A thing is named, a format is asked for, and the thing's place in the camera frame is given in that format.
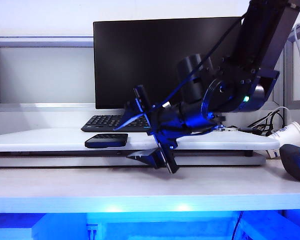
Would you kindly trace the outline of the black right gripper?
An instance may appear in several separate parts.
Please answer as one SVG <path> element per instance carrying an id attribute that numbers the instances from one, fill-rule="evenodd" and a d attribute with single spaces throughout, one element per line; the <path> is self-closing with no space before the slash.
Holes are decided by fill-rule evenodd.
<path id="1" fill-rule="evenodd" d="M 137 85 L 133 90 L 135 99 L 129 100 L 124 105 L 124 113 L 114 130 L 118 131 L 143 116 L 150 126 L 147 134 L 154 137 L 157 147 L 133 152 L 127 158 L 153 168 L 166 167 L 170 173 L 176 173 L 179 166 L 175 161 L 173 150 L 178 146 L 177 138 L 186 132 L 183 124 L 178 122 L 178 114 L 169 107 L 160 106 L 155 109 L 143 85 Z"/>

